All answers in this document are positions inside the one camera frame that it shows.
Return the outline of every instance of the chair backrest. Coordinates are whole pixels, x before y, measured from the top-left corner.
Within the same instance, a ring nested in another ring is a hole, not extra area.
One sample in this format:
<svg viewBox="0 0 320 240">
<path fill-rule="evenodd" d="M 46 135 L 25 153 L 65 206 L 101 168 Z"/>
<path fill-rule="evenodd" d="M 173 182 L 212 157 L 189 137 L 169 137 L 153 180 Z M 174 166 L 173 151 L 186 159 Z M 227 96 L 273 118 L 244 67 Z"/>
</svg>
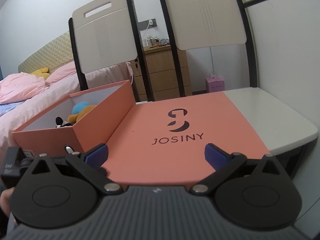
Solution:
<svg viewBox="0 0 320 240">
<path fill-rule="evenodd" d="M 236 0 L 165 1 L 179 49 L 246 43 Z"/>
<path fill-rule="evenodd" d="M 94 0 L 72 18 L 82 73 L 137 58 L 127 0 Z"/>
</svg>

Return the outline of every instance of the yellow headboard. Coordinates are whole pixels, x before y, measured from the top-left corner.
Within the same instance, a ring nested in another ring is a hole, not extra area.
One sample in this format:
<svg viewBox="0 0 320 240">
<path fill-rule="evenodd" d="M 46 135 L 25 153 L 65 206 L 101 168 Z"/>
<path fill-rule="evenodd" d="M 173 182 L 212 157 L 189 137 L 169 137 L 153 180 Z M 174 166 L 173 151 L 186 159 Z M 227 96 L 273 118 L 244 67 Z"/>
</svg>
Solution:
<svg viewBox="0 0 320 240">
<path fill-rule="evenodd" d="M 73 61 L 73 54 L 70 33 L 66 32 L 28 57 L 19 65 L 18 70 L 19 72 L 31 73 L 47 67 L 50 70 L 49 73 L 53 73 L 71 61 Z"/>
</svg>

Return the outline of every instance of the triangular cutout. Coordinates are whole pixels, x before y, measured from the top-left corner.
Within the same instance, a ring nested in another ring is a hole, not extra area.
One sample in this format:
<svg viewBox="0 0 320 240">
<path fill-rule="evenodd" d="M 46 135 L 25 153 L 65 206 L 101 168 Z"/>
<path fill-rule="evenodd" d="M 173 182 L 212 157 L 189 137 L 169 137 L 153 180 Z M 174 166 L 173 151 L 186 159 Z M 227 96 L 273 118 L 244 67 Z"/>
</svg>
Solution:
<svg viewBox="0 0 320 240">
<path fill-rule="evenodd" d="M 40 160 L 37 166 L 33 169 L 32 174 L 40 174 L 50 172 L 50 169 L 45 160 Z"/>
<path fill-rule="evenodd" d="M 264 165 L 264 168 L 262 170 L 263 173 L 270 173 L 270 174 L 280 174 L 277 167 L 275 166 L 274 162 L 269 160 Z"/>
</svg>

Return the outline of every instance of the human hand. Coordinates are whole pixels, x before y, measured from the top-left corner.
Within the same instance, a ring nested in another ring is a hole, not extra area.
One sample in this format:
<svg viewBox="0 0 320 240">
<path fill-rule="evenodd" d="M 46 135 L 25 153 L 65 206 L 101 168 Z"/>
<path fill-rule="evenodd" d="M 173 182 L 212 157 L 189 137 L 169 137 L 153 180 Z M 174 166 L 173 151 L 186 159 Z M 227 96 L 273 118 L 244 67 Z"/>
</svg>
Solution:
<svg viewBox="0 0 320 240">
<path fill-rule="evenodd" d="M 4 190 L 0 195 L 0 208 L 7 217 L 10 215 L 9 199 L 13 191 L 14 187 Z"/>
</svg>

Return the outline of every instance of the orange box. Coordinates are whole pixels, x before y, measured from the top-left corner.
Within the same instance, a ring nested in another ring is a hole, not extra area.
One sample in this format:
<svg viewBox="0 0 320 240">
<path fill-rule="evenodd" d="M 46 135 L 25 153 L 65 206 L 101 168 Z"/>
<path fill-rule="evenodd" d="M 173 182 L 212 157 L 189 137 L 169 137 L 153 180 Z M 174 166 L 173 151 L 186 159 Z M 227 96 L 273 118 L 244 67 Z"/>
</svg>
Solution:
<svg viewBox="0 0 320 240">
<path fill-rule="evenodd" d="M 55 128 L 56 117 L 67 120 L 73 106 L 81 101 L 97 106 L 73 126 Z M 65 155 L 65 145 L 86 152 L 108 141 L 133 105 L 135 99 L 130 82 L 113 83 L 61 99 L 12 134 L 20 147 L 35 154 Z"/>
<path fill-rule="evenodd" d="M 223 92 L 135 105 L 107 141 L 108 177 L 127 185 L 185 185 L 215 170 L 204 157 L 213 143 L 260 159 L 257 133 Z"/>
</svg>

